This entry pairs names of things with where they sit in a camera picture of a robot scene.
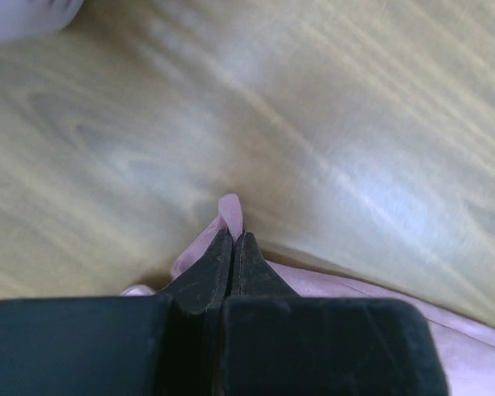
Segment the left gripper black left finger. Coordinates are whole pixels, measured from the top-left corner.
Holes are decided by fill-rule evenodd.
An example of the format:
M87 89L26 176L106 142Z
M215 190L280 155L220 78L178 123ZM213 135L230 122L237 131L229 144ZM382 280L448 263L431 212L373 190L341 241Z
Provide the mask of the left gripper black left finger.
M0 300L0 395L210 395L233 239L164 290Z

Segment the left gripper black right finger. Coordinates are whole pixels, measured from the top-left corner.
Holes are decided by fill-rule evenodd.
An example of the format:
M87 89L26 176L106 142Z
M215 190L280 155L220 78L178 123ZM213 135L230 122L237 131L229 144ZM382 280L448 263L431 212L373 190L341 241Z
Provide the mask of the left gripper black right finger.
M446 395L430 329L391 298L302 297L244 233L223 305L227 395Z

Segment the pink printed t shirt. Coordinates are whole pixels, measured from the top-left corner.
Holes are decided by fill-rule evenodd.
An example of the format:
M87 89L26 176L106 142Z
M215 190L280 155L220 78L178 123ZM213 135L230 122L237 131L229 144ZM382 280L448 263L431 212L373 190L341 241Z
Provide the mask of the pink printed t shirt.
M220 198L218 214L172 264L172 281L203 257L219 231L227 230L237 242L243 228L243 209L236 194ZM302 297L391 298L416 307L426 318L437 355L445 372L450 395L495 395L495 329L473 319L360 280L267 262L291 289ZM322 395L306 385L305 390L250 390L249 395Z

